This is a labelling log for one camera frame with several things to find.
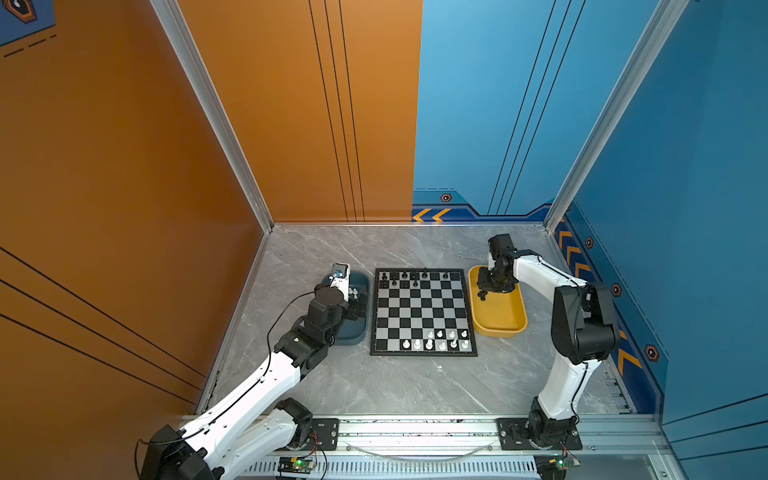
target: chessboard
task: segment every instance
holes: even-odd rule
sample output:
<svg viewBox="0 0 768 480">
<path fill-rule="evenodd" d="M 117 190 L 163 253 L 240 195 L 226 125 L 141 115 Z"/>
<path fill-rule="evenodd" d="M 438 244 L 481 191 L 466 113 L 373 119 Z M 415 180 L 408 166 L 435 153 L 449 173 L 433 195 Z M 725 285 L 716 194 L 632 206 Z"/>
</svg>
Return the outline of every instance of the chessboard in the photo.
<svg viewBox="0 0 768 480">
<path fill-rule="evenodd" d="M 464 270 L 377 268 L 371 355 L 477 356 Z"/>
</svg>

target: vent grille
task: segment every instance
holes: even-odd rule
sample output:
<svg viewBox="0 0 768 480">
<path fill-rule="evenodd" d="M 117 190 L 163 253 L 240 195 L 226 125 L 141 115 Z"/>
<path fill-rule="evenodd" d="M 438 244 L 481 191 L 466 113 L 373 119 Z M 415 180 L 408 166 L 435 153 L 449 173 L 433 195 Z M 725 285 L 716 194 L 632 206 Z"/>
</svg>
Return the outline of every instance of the vent grille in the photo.
<svg viewBox="0 0 768 480">
<path fill-rule="evenodd" d="M 251 465 L 243 476 L 267 477 L 277 475 L 278 458 L 265 458 Z M 325 469 L 320 458 L 309 478 L 319 478 Z M 361 459 L 359 456 L 330 458 L 326 479 L 333 478 L 540 478 L 532 456 L 468 458 L 458 462 L 409 462 L 407 460 Z"/>
</svg>

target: yellow tray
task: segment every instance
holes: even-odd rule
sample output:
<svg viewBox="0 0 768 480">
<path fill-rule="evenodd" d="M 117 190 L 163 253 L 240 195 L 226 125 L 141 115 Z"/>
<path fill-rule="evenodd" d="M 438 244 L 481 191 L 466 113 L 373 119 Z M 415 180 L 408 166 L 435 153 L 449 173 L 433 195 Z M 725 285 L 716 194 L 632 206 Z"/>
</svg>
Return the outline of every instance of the yellow tray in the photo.
<svg viewBox="0 0 768 480">
<path fill-rule="evenodd" d="M 474 266 L 469 271 L 469 302 L 475 331 L 485 336 L 509 338 L 525 330 L 528 315 L 525 313 L 520 287 L 512 293 L 488 293 L 483 302 L 478 297 L 480 267 Z"/>
</svg>

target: blue wall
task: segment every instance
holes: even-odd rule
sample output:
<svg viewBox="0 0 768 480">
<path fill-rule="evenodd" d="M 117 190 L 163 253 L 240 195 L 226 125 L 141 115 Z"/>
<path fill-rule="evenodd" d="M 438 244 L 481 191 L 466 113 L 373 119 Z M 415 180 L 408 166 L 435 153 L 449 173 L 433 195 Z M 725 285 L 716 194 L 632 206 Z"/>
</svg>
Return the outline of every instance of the blue wall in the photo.
<svg viewBox="0 0 768 480">
<path fill-rule="evenodd" d="M 425 0 L 415 190 L 457 191 L 482 215 L 550 202 L 656 4 Z"/>
<path fill-rule="evenodd" d="M 767 19 L 691 1 L 575 201 L 667 356 L 691 478 L 765 478 Z"/>
</svg>

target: black line stripe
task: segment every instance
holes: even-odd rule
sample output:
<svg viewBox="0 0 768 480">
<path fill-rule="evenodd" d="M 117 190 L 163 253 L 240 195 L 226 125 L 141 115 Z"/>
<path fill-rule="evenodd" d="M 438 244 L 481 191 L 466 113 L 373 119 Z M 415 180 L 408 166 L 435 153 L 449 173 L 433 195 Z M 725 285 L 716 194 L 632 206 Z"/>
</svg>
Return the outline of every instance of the black line stripe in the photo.
<svg viewBox="0 0 768 480">
<path fill-rule="evenodd" d="M 533 67 L 531 67 L 531 74 L 528 76 L 528 84 L 525 85 L 525 93 L 523 94 L 523 99 L 520 102 L 520 109 L 518 110 L 518 116 L 515 119 L 515 126 L 512 128 L 512 135 L 509 136 L 509 143 L 507 144 L 507 151 L 506 153 L 504 153 L 504 160 L 502 161 L 502 167 L 498 169 L 498 178 L 496 179 L 496 186 L 493 187 L 493 195 L 491 195 L 491 203 L 488 204 L 488 215 L 491 214 L 491 207 L 493 207 L 493 200 L 496 197 L 496 190 L 498 189 L 498 183 L 502 181 L 502 173 L 504 172 L 504 165 L 507 163 L 507 155 L 509 155 L 509 148 L 512 145 L 512 139 L 515 137 L 515 131 L 518 129 L 520 114 L 523 112 L 523 105 L 525 104 L 525 98 L 528 96 L 528 89 L 531 87 L 531 79 L 533 79 L 533 72 L 536 70 L 536 64 L 538 63 L 538 56 L 539 54 L 541 54 L 541 46 L 544 44 L 544 39 L 547 36 L 547 30 L 549 29 L 549 22 L 550 20 L 552 20 L 552 12 L 554 12 L 554 4 L 556 4 L 557 2 L 558 0 L 554 0 L 554 2 L 552 2 L 552 8 L 549 11 L 549 18 L 547 18 L 547 24 L 544 27 L 544 33 L 541 34 L 541 41 L 538 44 L 538 51 L 536 51 L 536 59 L 533 61 Z"/>
<path fill-rule="evenodd" d="M 698 417 L 699 415 L 704 415 L 705 413 L 712 413 L 712 412 L 716 412 L 717 410 L 727 409 L 728 407 L 739 405 L 740 403 L 746 403 L 746 402 L 751 402 L 752 400 L 762 399 L 765 396 L 768 396 L 768 393 L 764 393 L 762 395 L 754 396 L 754 397 L 751 397 L 751 398 L 748 398 L 748 399 L 744 399 L 744 400 L 739 400 L 738 402 L 729 403 L 728 405 L 723 405 L 723 406 L 717 407 L 715 409 L 704 410 L 703 412 L 694 413 L 693 415 L 689 415 L 687 417 L 683 417 L 682 419 L 677 419 L 677 420 L 672 420 L 670 422 L 662 423 L 661 425 L 669 425 L 671 423 L 680 422 L 682 420 L 692 419 L 693 417 Z"/>
<path fill-rule="evenodd" d="M 64 314 L 64 313 L 62 313 L 62 312 L 60 312 L 59 310 L 56 310 L 54 307 L 52 307 L 52 306 L 48 305 L 47 303 L 43 302 L 42 300 L 39 300 L 39 299 L 37 299 L 37 298 L 34 298 L 34 297 L 33 297 L 32 295 L 30 295 L 29 293 L 26 293 L 24 290 L 22 290 L 22 289 L 20 289 L 20 288 L 18 288 L 18 287 L 16 287 L 16 286 L 13 286 L 13 285 L 11 285 L 10 283 L 8 283 L 8 282 L 6 282 L 5 280 L 3 280 L 2 278 L 0 278 L 0 283 L 2 283 L 2 284 L 3 284 L 3 285 L 5 285 L 5 286 L 8 286 L 8 287 L 12 288 L 13 290 L 15 290 L 15 291 L 19 292 L 19 293 L 20 293 L 21 295 L 23 295 L 23 296 L 26 296 L 27 298 L 29 298 L 29 299 L 31 299 L 31 300 L 34 300 L 35 302 L 37 302 L 37 303 L 39 303 L 40 305 L 44 306 L 45 308 L 47 308 L 47 309 L 51 310 L 52 312 L 55 312 L 55 313 L 57 313 L 58 315 L 61 315 L 61 316 L 63 316 L 65 319 L 69 320 L 70 322 L 73 322 L 73 323 L 75 323 L 76 325 L 79 325 L 79 326 L 81 326 L 82 328 L 86 329 L 88 332 L 91 332 L 91 333 L 93 333 L 94 335 L 96 335 L 96 336 L 98 336 L 98 337 L 100 337 L 100 338 L 102 338 L 102 339 L 105 339 L 105 340 L 107 340 L 107 341 L 108 341 L 109 343 L 111 343 L 112 345 L 115 345 L 116 347 L 118 347 L 118 348 L 120 348 L 120 349 L 123 349 L 123 350 L 125 350 L 126 352 L 130 353 L 131 355 L 133 355 L 133 356 L 135 356 L 135 357 L 137 357 L 137 358 L 139 358 L 139 359 L 142 359 L 142 360 L 144 360 L 146 363 L 149 363 L 149 364 L 150 364 L 150 365 L 152 365 L 153 367 L 156 367 L 156 368 L 158 368 L 158 369 L 160 369 L 160 370 L 162 370 L 162 371 L 166 372 L 168 375 L 170 375 L 170 376 L 172 376 L 172 377 L 174 377 L 174 378 L 176 378 L 176 379 L 179 379 L 179 380 L 181 380 L 182 382 L 186 383 L 186 384 L 187 384 L 187 385 L 189 385 L 190 387 L 193 387 L 193 388 L 195 388 L 195 389 L 198 389 L 198 390 L 200 390 L 201 392 L 203 391 L 201 388 L 199 388 L 199 387 L 196 387 L 195 385 L 192 385 L 192 384 L 191 384 L 191 383 L 189 383 L 187 380 L 185 380 L 185 379 L 182 379 L 181 377 L 179 377 L 179 376 L 177 376 L 177 375 L 174 375 L 173 373 L 171 373 L 171 372 L 167 371 L 166 369 L 164 369 L 163 367 L 161 367 L 161 366 L 159 366 L 159 365 L 157 365 L 157 364 L 155 364 L 155 363 L 152 363 L 150 360 L 147 360 L 147 359 L 145 359 L 143 356 L 141 356 L 141 355 L 139 355 L 138 353 L 136 353 L 136 352 L 133 352 L 132 350 L 130 350 L 130 349 L 128 349 L 128 348 L 126 348 L 126 347 L 122 346 L 121 344 L 119 344 L 119 343 L 115 342 L 114 340 L 107 338 L 106 336 L 104 336 L 104 335 L 100 334 L 99 332 L 97 332 L 96 330 L 94 330 L 94 329 L 90 328 L 89 326 L 86 326 L 86 325 L 84 325 L 84 324 L 82 324 L 82 323 L 78 322 L 77 320 L 73 319 L 72 317 L 70 317 L 70 316 L 68 316 L 68 315 L 66 315 L 66 314 Z"/>
<path fill-rule="evenodd" d="M 700 439 L 701 437 L 716 435 L 717 433 L 731 432 L 733 430 L 738 430 L 738 429 L 745 429 L 747 427 L 754 427 L 755 425 L 762 425 L 763 423 L 768 423 L 768 420 L 763 420 L 762 422 L 749 423 L 747 425 L 739 425 L 737 427 L 731 427 L 729 429 L 717 430 L 716 432 L 702 433 L 701 435 L 694 435 L 692 437 L 686 437 L 684 439 L 671 440 L 670 443 L 685 442 L 686 440 Z"/>
<path fill-rule="evenodd" d="M 538 86 L 538 90 L 536 91 L 536 97 L 533 100 L 533 106 L 531 107 L 531 113 L 528 114 L 528 121 L 525 122 L 525 129 L 523 130 L 523 135 L 520 136 L 520 143 L 518 144 L 518 151 L 515 153 L 515 160 L 512 161 L 512 167 L 509 169 L 509 175 L 507 176 L 507 182 L 504 184 L 504 190 L 502 190 L 502 196 L 499 199 L 498 207 L 496 208 L 496 214 L 498 215 L 498 212 L 502 208 L 502 201 L 504 201 L 504 195 L 507 193 L 507 187 L 509 186 L 509 181 L 512 178 L 512 172 L 515 171 L 515 164 L 518 163 L 518 155 L 520 154 L 520 148 L 523 145 L 523 140 L 525 139 L 525 134 L 528 133 L 528 125 L 531 123 L 531 118 L 533 118 L 533 111 L 536 109 L 536 102 L 538 102 L 538 96 L 541 93 L 541 87 L 544 86 L 544 80 L 547 79 L 547 72 L 549 71 L 549 64 L 552 62 L 552 57 L 554 56 L 554 51 L 558 46 L 558 41 L 560 40 L 560 34 L 563 31 L 563 25 L 565 25 L 565 19 L 568 17 L 568 11 L 571 9 L 571 3 L 573 0 L 568 0 L 568 7 L 565 9 L 565 15 L 563 15 L 563 21 L 560 23 L 560 28 L 558 29 L 558 35 L 554 38 L 554 44 L 552 45 L 552 51 L 549 54 L 549 60 L 547 60 L 547 66 L 544 69 L 544 74 L 541 76 L 541 83 Z"/>
<path fill-rule="evenodd" d="M 346 130 L 344 130 L 344 112 L 341 109 L 341 94 L 339 93 L 339 74 L 336 73 L 336 56 L 333 54 L 333 39 L 331 38 L 331 21 L 328 19 L 328 2 L 323 0 L 326 6 L 326 23 L 328 24 L 328 41 L 331 44 L 331 61 L 333 62 L 333 78 L 336 80 L 336 98 L 339 100 L 339 118 L 341 118 L 341 136 L 344 138 L 344 154 L 346 155 L 346 173 L 349 175 L 349 191 L 352 193 L 352 210 L 357 221 L 357 204 L 355 203 L 355 189 L 352 186 L 352 168 L 349 166 L 349 149 L 346 146 Z"/>
<path fill-rule="evenodd" d="M 576 17 L 576 23 L 574 23 L 574 29 L 571 30 L 571 37 L 568 38 L 568 43 L 565 44 L 565 51 L 563 51 L 563 56 L 560 59 L 560 64 L 558 65 L 558 71 L 554 74 L 554 79 L 552 80 L 552 85 L 549 88 L 549 93 L 547 94 L 547 100 L 544 102 L 544 107 L 541 109 L 541 115 L 538 118 L 538 123 L 536 124 L 536 128 L 533 130 L 533 136 L 531 137 L 531 142 L 528 144 L 528 149 L 525 151 L 525 156 L 523 157 L 523 163 L 520 165 L 520 171 L 518 172 L 518 177 L 515 180 L 515 185 L 512 188 L 512 193 L 509 194 L 509 200 L 507 200 L 507 207 L 504 209 L 504 213 L 507 213 L 507 210 L 509 209 L 509 204 L 512 202 L 512 195 L 515 194 L 515 189 L 518 187 L 518 182 L 520 181 L 520 175 L 523 173 L 523 168 L 525 168 L 525 161 L 528 159 L 528 154 L 531 153 L 531 146 L 533 145 L 533 140 L 536 138 L 536 133 L 538 132 L 538 126 L 541 125 L 541 119 L 544 117 L 544 112 L 547 110 L 547 104 L 549 104 L 549 98 L 552 95 L 552 91 L 554 90 L 554 83 L 558 81 L 558 75 L 560 74 L 560 68 L 563 66 L 563 61 L 565 60 L 565 55 L 568 53 L 568 47 L 571 46 L 571 40 L 574 37 L 574 32 L 576 32 L 576 25 L 578 25 L 578 21 L 581 18 L 581 13 L 584 11 L 584 5 L 586 5 L 587 0 L 584 0 L 584 3 L 581 4 L 581 9 L 578 11 L 578 17 Z"/>
<path fill-rule="evenodd" d="M 206 377 L 204 374 L 202 374 L 202 373 L 198 372 L 196 369 L 192 368 L 191 366 L 189 366 L 189 365 L 188 365 L 188 364 L 186 364 L 185 362 L 182 362 L 182 361 L 181 361 L 180 359 L 178 359 L 178 357 L 176 357 L 175 355 L 173 355 L 173 354 L 169 353 L 168 351 L 166 351 L 166 350 L 164 350 L 164 349 L 160 348 L 160 347 L 159 347 L 159 346 L 158 346 L 156 343 L 153 343 L 153 342 L 151 342 L 151 341 L 150 341 L 149 339 L 147 339 L 146 337 L 144 337 L 144 336 L 142 336 L 141 334 L 139 334 L 139 333 L 137 333 L 137 332 L 133 331 L 133 330 L 132 330 L 130 327 L 128 327 L 127 325 L 125 325 L 125 324 L 123 324 L 123 323 L 121 323 L 121 322 L 118 322 L 118 321 L 117 321 L 117 319 L 115 319 L 113 316 L 111 316 L 111 315 L 108 315 L 108 314 L 107 314 L 105 311 L 101 310 L 100 308 L 98 308 L 97 306 L 95 306 L 93 303 L 91 303 L 91 302 L 88 302 L 88 301 L 87 301 L 86 299 L 84 299 L 83 297 L 79 296 L 78 294 L 76 294 L 75 292 L 73 292 L 72 290 L 70 290 L 69 288 L 67 288 L 66 286 L 64 286 L 64 285 L 61 285 L 61 284 L 60 284 L 59 282 L 57 282 L 56 280 L 53 280 L 51 277 L 49 277 L 49 276 L 48 276 L 48 275 L 46 275 L 45 273 L 43 273 L 43 272 L 41 272 L 40 270 L 38 270 L 38 269 L 34 268 L 32 265 L 30 265 L 29 263 L 26 263 L 24 260 L 20 259 L 19 257 L 17 257 L 16 255 L 14 255 L 13 253 L 11 253 L 11 252 L 7 251 L 5 248 L 3 248 L 3 247 L 0 247 L 0 250 L 1 250 L 3 253 L 5 253 L 5 254 L 9 255 L 10 257 L 13 257 L 13 259 L 14 259 L 14 260 L 18 261 L 19 263 L 21 263 L 22 265 L 26 266 L 26 267 L 27 267 L 27 268 L 29 268 L 30 270 L 33 270 L 35 273 L 37 273 L 38 275 L 42 276 L 42 277 L 43 277 L 43 278 L 45 278 L 47 281 L 49 281 L 49 282 L 53 283 L 54 285 L 56 285 L 56 286 L 57 286 L 57 287 L 59 287 L 60 289 L 62 289 L 62 290 L 64 290 L 65 292 L 69 293 L 69 294 L 70 294 L 70 295 L 72 295 L 74 298 L 76 298 L 76 299 L 80 300 L 82 303 L 85 303 L 86 305 L 88 305 L 88 306 L 89 306 L 89 307 L 91 307 L 92 309 L 96 310 L 96 311 L 97 311 L 97 312 L 99 312 L 101 315 L 104 315 L 104 316 L 106 316 L 108 319 L 112 320 L 113 322 L 115 322 L 115 323 L 116 323 L 116 324 L 118 324 L 119 326 L 123 327 L 123 328 L 124 328 L 124 329 L 126 329 L 127 331 L 129 331 L 129 332 L 133 333 L 135 336 L 139 337 L 139 338 L 140 338 L 140 339 L 142 339 L 143 341 L 145 341 L 145 342 L 149 343 L 149 344 L 150 344 L 150 345 L 152 345 L 154 348 L 156 348 L 156 349 L 160 350 L 162 353 L 165 353 L 165 354 L 166 354 L 166 355 L 168 355 L 170 358 L 172 358 L 172 359 L 176 360 L 177 362 L 179 362 L 181 365 L 184 365 L 184 366 L 186 366 L 188 369 L 192 370 L 193 372 L 195 372 L 195 373 L 196 373 L 196 374 L 198 374 L 199 376 L 202 376 L 203 378 L 207 378 L 207 377 Z"/>
<path fill-rule="evenodd" d="M 7 53 L 7 54 L 3 55 L 3 58 L 5 58 L 5 57 L 10 57 L 10 56 L 11 56 L 11 55 L 13 55 L 14 53 L 19 53 L 19 52 L 20 52 L 20 51 L 22 51 L 22 50 L 24 50 L 24 49 L 23 49 L 23 48 L 20 48 L 20 49 L 18 49 L 18 50 L 14 50 L 14 51 L 12 51 L 11 53 Z"/>
<path fill-rule="evenodd" d="M 341 180 L 341 166 L 339 165 L 339 152 L 336 151 L 336 137 L 333 134 L 333 122 L 331 121 L 331 107 L 328 103 L 328 91 L 326 90 L 326 78 L 323 75 L 323 61 L 320 59 L 320 44 L 317 42 L 317 28 L 315 28 L 315 15 L 312 13 L 312 1 L 306 0 L 310 6 L 310 18 L 312 19 L 312 30 L 315 32 L 315 46 L 317 47 L 317 61 L 320 63 L 320 77 L 323 79 L 323 92 L 326 95 L 326 108 L 328 109 L 328 123 L 331 127 L 331 140 L 333 141 L 333 153 L 336 154 L 336 169 L 339 171 L 339 187 L 341 188 L 341 199 L 344 202 L 344 217 L 349 221 L 349 215 L 346 213 L 346 195 L 344 195 L 344 182 Z"/>
<path fill-rule="evenodd" d="M 695 458 L 716 457 L 718 455 L 728 455 L 729 453 L 739 453 L 739 452 L 751 452 L 752 450 L 760 450 L 760 449 L 768 449 L 768 445 L 762 445 L 760 447 L 750 447 L 748 449 L 730 450 L 728 452 L 708 453 L 706 455 L 697 455 L 695 457 L 679 458 L 678 460 L 682 462 L 683 460 L 694 460 Z"/>
<path fill-rule="evenodd" d="M 362 198 L 362 177 L 360 175 L 360 154 L 357 151 L 357 130 L 355 128 L 355 108 L 352 106 L 352 82 L 349 81 L 349 60 L 346 57 L 346 37 L 344 35 L 344 16 L 341 12 L 341 0 L 339 0 L 339 18 L 341 19 L 341 39 L 344 43 L 344 63 L 346 64 L 346 86 L 349 88 L 349 110 L 352 112 L 352 133 L 355 138 L 355 161 L 357 162 L 357 182 L 360 185 L 360 206 L 362 207 L 362 221 L 366 221 L 366 202 Z"/>
<path fill-rule="evenodd" d="M 57 339 L 53 338 L 53 337 L 52 337 L 52 336 L 50 336 L 50 335 L 46 335 L 45 333 L 41 332 L 40 330 L 36 330 L 36 329 L 33 329 L 33 328 L 32 328 L 32 327 L 30 327 L 30 326 L 26 326 L 24 323 L 21 323 L 21 322 L 19 322 L 19 321 L 17 321 L 17 320 L 14 320 L 14 319 L 12 319 L 10 316 L 4 315 L 4 314 L 2 314 L 2 313 L 0 313 L 0 316 L 1 316 L 2 318 L 4 318 L 4 319 L 8 320 L 9 322 L 13 322 L 13 323 L 15 323 L 15 324 L 16 324 L 16 325 L 18 325 L 18 326 L 22 326 L 22 327 L 26 328 L 27 330 L 29 330 L 29 331 L 31 331 L 31 332 L 35 332 L 35 333 L 37 333 L 37 334 L 38 334 L 38 335 L 40 335 L 40 336 L 44 336 L 45 338 L 47 338 L 47 339 L 49 339 L 49 340 L 53 340 L 54 342 L 58 343 L 59 345 L 63 345 L 63 346 L 65 346 L 65 347 L 67 347 L 68 349 L 72 349 L 72 350 L 74 350 L 74 351 L 75 351 L 75 352 L 77 352 L 77 353 L 80 353 L 80 354 L 82 354 L 82 355 L 85 355 L 85 356 L 87 356 L 89 359 L 93 359 L 93 360 L 96 360 L 97 362 L 99 362 L 99 363 L 102 363 L 102 364 L 104 364 L 104 365 L 106 365 L 106 366 L 108 366 L 108 367 L 110 367 L 110 368 L 112 368 L 112 369 L 115 369 L 115 370 L 117 370 L 118 372 L 123 372 L 125 375 L 128 375 L 128 376 L 130 376 L 130 377 L 132 377 L 132 378 L 135 378 L 136 380 L 138 380 L 138 381 L 140 381 L 140 382 L 146 383 L 146 384 L 147 384 L 147 385 L 149 385 L 149 386 L 153 386 L 154 388 L 156 388 L 156 389 L 158 389 L 158 390 L 160 390 L 160 391 L 162 391 L 162 392 L 166 392 L 167 394 L 169 394 L 169 395 L 172 395 L 172 396 L 176 397 L 176 398 L 177 398 L 177 399 L 179 399 L 179 400 L 184 400 L 185 402 L 187 402 L 187 403 L 190 403 L 191 405 L 196 405 L 196 403 L 195 403 L 195 402 L 190 402 L 189 400 L 185 399 L 184 397 L 178 396 L 178 395 L 176 395 L 176 394 L 175 394 L 175 393 L 173 393 L 173 392 L 169 392 L 168 390 L 164 389 L 163 387 L 157 386 L 157 385 L 155 385 L 155 384 L 154 384 L 154 383 L 152 383 L 152 382 L 148 382 L 147 380 L 144 380 L 144 379 L 142 379 L 142 378 L 139 378 L 139 377 L 137 377 L 136 375 L 134 375 L 133 373 L 128 373 L 128 372 L 126 372 L 125 370 L 123 370 L 123 369 L 121 369 L 121 368 L 119 368 L 119 367 L 116 367 L 116 366 L 112 365 L 111 363 L 107 363 L 107 362 L 105 362 L 105 361 L 104 361 L 104 360 L 102 360 L 102 359 L 98 359 L 98 358 L 96 358 L 95 356 L 93 356 L 93 355 L 91 355 L 91 354 L 89 354 L 89 353 L 83 352 L 83 351 L 82 351 L 82 350 L 80 350 L 80 349 L 76 349 L 76 348 L 74 348 L 73 346 L 71 346 L 71 345 L 68 345 L 67 343 L 64 343 L 64 342 L 62 342 L 61 340 L 57 340 Z"/>
</svg>

